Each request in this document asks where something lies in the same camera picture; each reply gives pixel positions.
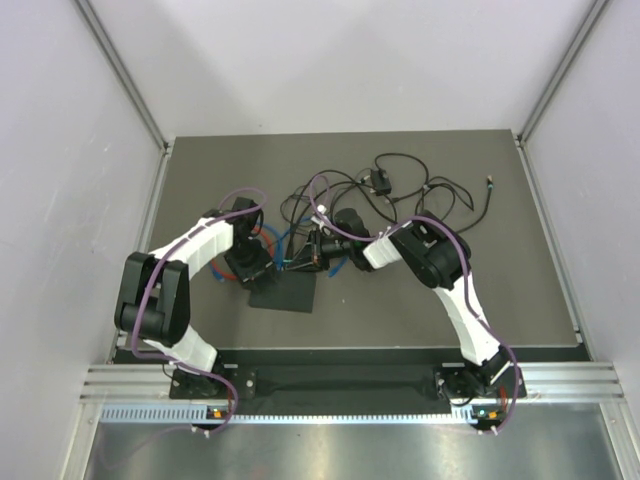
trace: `purple cable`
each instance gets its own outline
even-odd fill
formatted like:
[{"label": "purple cable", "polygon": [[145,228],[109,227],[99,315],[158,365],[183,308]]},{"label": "purple cable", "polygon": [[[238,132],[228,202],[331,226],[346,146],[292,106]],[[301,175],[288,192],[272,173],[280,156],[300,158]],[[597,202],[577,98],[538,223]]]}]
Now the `purple cable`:
[{"label": "purple cable", "polygon": [[[357,237],[355,235],[352,235],[348,232],[345,232],[341,229],[339,229],[338,227],[336,227],[335,225],[333,225],[329,219],[327,218],[326,215],[324,215],[323,213],[321,213],[318,210],[318,207],[314,201],[314,183],[316,181],[317,178],[322,178],[326,184],[327,184],[327,197],[328,198],[328,192],[329,192],[329,180],[327,179],[327,177],[325,177],[324,175],[316,175],[315,177],[313,177],[313,179],[311,179],[311,182],[309,183],[309,200],[311,201],[311,208],[313,208],[314,213],[320,218],[322,219],[322,221],[324,221],[325,225],[327,228],[333,230],[334,232],[339,233],[340,235],[343,235],[347,238],[350,238],[351,240],[357,240],[360,242],[372,242],[374,240],[377,240],[377,237]],[[456,239],[455,235],[453,234],[453,232],[449,229],[449,227],[447,227],[444,223],[439,222],[437,220],[431,219],[431,218],[427,218],[427,217],[422,217],[419,215],[414,215],[409,217],[406,220],[403,220],[402,222],[397,223],[396,225],[394,225],[391,230],[389,230],[388,232],[385,233],[385,235],[391,235],[393,232],[399,230],[402,228],[402,226],[404,224],[406,224],[407,222],[410,221],[419,221],[419,222],[423,222],[426,223],[428,225],[431,225],[435,228],[437,228],[438,230],[440,230],[442,233],[444,233],[444,235],[447,237],[447,239],[453,244],[454,248],[456,249],[456,253],[458,254],[458,258],[460,259],[460,264],[462,265],[462,275],[463,275],[463,279],[464,279],[464,301],[465,304],[467,306],[467,310],[469,310],[469,313],[471,313],[471,315],[473,315],[473,317],[480,323],[480,325],[482,325],[482,328],[485,329],[485,331],[491,335],[500,345],[502,345],[504,347],[504,349],[507,351],[507,355],[509,355],[509,359],[511,360],[511,363],[513,364],[513,371],[514,371],[514,377],[515,377],[515,387],[514,387],[514,392],[513,392],[513,399],[511,401],[511,406],[509,407],[509,409],[507,410],[507,415],[504,419],[504,421],[495,429],[495,433],[498,434],[500,433],[503,428],[506,426],[506,424],[509,422],[509,420],[511,420],[511,418],[513,417],[513,413],[515,411],[516,408],[516,401],[518,398],[518,391],[519,391],[519,386],[520,386],[520,371],[518,370],[518,360],[516,359],[516,355],[513,352],[513,350],[511,349],[511,347],[509,345],[507,345],[499,336],[498,334],[489,326],[489,324],[480,317],[480,315],[478,314],[478,312],[476,312],[473,307],[471,306],[471,302],[469,301],[469,267],[467,266],[467,259],[466,256],[464,254],[464,250],[462,248],[462,246],[460,245],[460,242],[458,242],[458,240]]]},{"label": "purple cable", "polygon": [[[253,187],[246,187],[246,188],[239,188],[239,189],[234,190],[233,192],[231,192],[229,195],[224,197],[222,202],[220,202],[220,205],[224,204],[224,202],[226,202],[231,196],[237,195],[238,193],[242,193],[242,192],[245,192],[245,191],[259,193],[260,195],[262,195],[262,202],[259,205],[256,205],[255,207],[247,208],[246,210],[240,210],[238,212],[231,212],[231,213],[228,213],[226,215],[222,215],[220,217],[216,217],[216,218],[211,219],[210,221],[205,223],[204,226],[199,226],[195,230],[193,230],[191,232],[191,234],[187,238],[183,238],[178,243],[176,243],[158,261],[158,263],[156,264],[155,268],[153,269],[153,272],[151,272],[151,277],[149,278],[149,282],[147,282],[147,286],[144,289],[144,294],[142,295],[142,299],[140,301],[140,307],[138,308],[138,314],[136,315],[136,321],[135,321],[135,323],[133,325],[133,331],[131,332],[131,351],[133,352],[133,355],[136,358],[141,358],[141,359],[146,359],[146,360],[151,360],[151,359],[152,360],[166,360],[168,362],[174,362],[176,364],[176,366],[179,366],[183,370],[188,370],[188,371],[191,371],[193,373],[198,373],[198,374],[203,375],[205,377],[208,377],[208,378],[211,378],[213,380],[216,380],[216,381],[222,383],[223,385],[225,385],[229,389],[229,391],[231,391],[231,393],[233,395],[233,405],[231,406],[231,410],[225,416],[224,421],[215,430],[211,431],[212,433],[219,433],[222,430],[224,430],[229,425],[229,421],[231,420],[231,418],[235,414],[236,409],[238,408],[238,391],[233,386],[233,384],[231,382],[229,382],[226,378],[224,378],[224,377],[222,377],[220,375],[216,375],[215,373],[211,373],[211,372],[205,372],[204,370],[200,370],[198,368],[194,368],[194,367],[191,367],[189,365],[185,365],[184,363],[181,363],[181,362],[177,361],[175,358],[172,358],[169,355],[165,355],[165,354],[162,354],[162,353],[141,353],[138,350],[138,341],[139,341],[138,337],[140,335],[140,327],[142,326],[142,316],[144,315],[144,311],[146,310],[147,304],[149,303],[149,297],[151,297],[151,291],[155,287],[156,282],[158,281],[158,276],[160,275],[160,271],[162,270],[162,267],[164,266],[164,264],[167,263],[167,260],[169,258],[171,258],[173,256],[173,254],[176,253],[178,250],[180,250],[183,246],[185,246],[187,243],[189,243],[189,241],[192,238],[194,238],[196,235],[198,235],[203,230],[205,230],[205,228],[210,227],[210,226],[212,226],[212,225],[214,225],[214,224],[216,224],[218,222],[222,222],[224,220],[228,220],[230,218],[239,217],[241,215],[245,215],[247,213],[252,213],[252,212],[255,212],[257,210],[260,210],[264,206],[264,204],[267,203],[267,195],[262,190],[258,190],[257,188],[253,188]],[[185,430],[185,429],[190,429],[190,428],[191,427],[180,425],[180,426],[175,426],[175,427],[169,427],[169,428],[167,428],[165,430],[157,432],[154,435],[152,435],[151,437],[149,437],[147,440],[142,442],[140,445],[136,446],[133,449],[133,451],[129,454],[129,456],[127,456],[123,460],[121,460],[121,461],[119,461],[119,462],[117,462],[116,464],[113,464],[113,465],[107,465],[106,464],[106,462],[104,461],[104,452],[101,451],[100,457],[101,457],[103,466],[107,470],[115,470],[116,468],[120,467],[125,462],[127,462],[140,449],[142,449],[145,446],[149,445],[150,443],[155,441],[157,438],[163,436],[164,434],[170,433],[170,432],[173,432],[173,431],[176,431],[176,430]]]}]

